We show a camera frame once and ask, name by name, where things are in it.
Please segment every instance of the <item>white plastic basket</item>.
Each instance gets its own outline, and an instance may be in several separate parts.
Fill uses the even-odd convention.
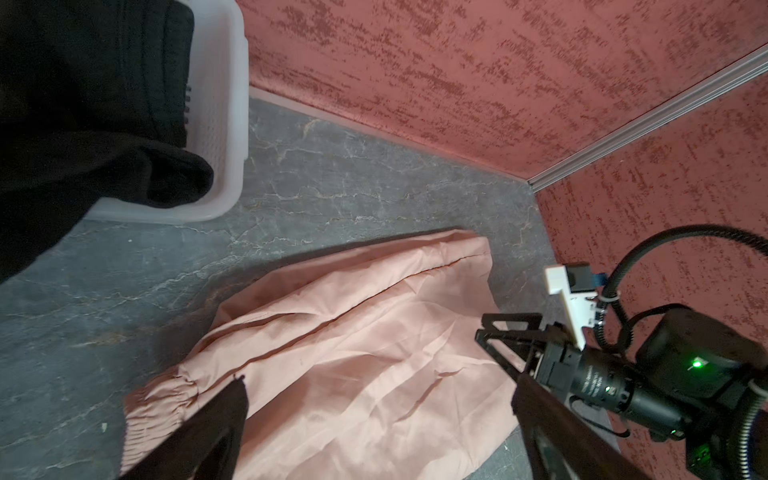
[[[186,223],[227,212],[243,190],[248,156],[248,42],[235,0],[183,0],[194,13],[190,51],[187,150],[214,169],[214,185],[193,204],[152,208],[100,199],[90,220]]]

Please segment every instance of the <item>black garment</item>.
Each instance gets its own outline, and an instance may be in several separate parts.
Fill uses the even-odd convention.
[[[186,144],[191,10],[175,0],[0,2],[0,282],[100,197],[175,207],[213,170]]]

